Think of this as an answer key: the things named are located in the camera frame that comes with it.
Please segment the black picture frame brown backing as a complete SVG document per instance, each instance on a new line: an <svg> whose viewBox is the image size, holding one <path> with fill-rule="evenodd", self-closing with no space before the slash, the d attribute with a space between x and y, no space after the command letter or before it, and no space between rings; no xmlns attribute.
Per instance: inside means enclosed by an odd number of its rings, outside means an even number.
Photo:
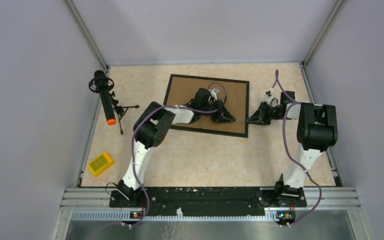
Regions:
<svg viewBox="0 0 384 240"><path fill-rule="evenodd" d="M193 99L200 88L217 88L218 99L224 100L224 89L227 90L225 107L238 121L246 121L249 116L250 82L244 80L222 79L204 76L172 74L169 79L164 105L183 105ZM248 137L248 124L235 122L215 123L210 116L202 116L192 124L178 123L171 126L174 130L198 132L231 137Z"/></svg>

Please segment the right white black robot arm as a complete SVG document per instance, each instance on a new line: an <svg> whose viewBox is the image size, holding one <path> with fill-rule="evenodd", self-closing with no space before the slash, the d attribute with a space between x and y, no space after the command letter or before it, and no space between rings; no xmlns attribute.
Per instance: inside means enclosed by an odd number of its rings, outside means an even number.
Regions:
<svg viewBox="0 0 384 240"><path fill-rule="evenodd" d="M273 120L297 120L296 139L298 148L292 164L276 182L273 200L279 206L287 206L301 197L309 170L316 160L336 144L338 126L336 108L333 105L317 105L296 102L295 92L284 91L280 99L270 91L267 101L246 120L248 124L268 126Z"/></svg>

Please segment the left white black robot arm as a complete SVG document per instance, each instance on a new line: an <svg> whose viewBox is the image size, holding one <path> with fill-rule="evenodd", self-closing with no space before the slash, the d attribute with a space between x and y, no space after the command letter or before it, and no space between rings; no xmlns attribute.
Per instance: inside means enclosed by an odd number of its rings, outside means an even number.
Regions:
<svg viewBox="0 0 384 240"><path fill-rule="evenodd" d="M236 118L227 110L227 97L218 97L219 89L199 88L194 98L183 105L149 104L134 125L131 140L131 160L125 175L118 183L121 200L129 207L140 202L137 191L143 185L151 155L161 145L170 127L175 124L193 124L201 116L209 116L214 123L231 123Z"/></svg>

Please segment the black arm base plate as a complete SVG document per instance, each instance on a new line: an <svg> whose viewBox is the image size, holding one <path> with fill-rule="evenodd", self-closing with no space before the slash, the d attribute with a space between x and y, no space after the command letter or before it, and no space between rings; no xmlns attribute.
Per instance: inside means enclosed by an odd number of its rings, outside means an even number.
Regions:
<svg viewBox="0 0 384 240"><path fill-rule="evenodd" d="M146 187L132 192L125 198L117 189L111 192L112 208L142 207L150 204L257 204L261 207L306 207L304 190L295 193L283 191L281 187Z"/></svg>

